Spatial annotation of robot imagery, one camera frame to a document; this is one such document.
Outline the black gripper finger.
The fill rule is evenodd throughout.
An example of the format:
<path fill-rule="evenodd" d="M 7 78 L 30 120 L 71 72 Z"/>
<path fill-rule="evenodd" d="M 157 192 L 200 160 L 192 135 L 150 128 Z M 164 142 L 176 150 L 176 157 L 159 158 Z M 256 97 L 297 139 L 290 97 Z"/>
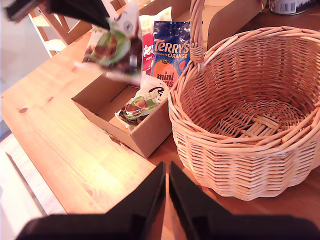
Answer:
<path fill-rule="evenodd" d="M 110 15 L 101 0 L 48 0 L 47 10 L 103 29 L 110 29 L 108 22 Z"/>
<path fill-rule="evenodd" d="M 174 162 L 169 166 L 169 194 L 188 240 L 227 240 L 232 214 L 205 194 Z"/>
<path fill-rule="evenodd" d="M 166 195 L 166 164 L 160 162 L 142 183 L 106 213 L 107 240 L 145 240 Z"/>

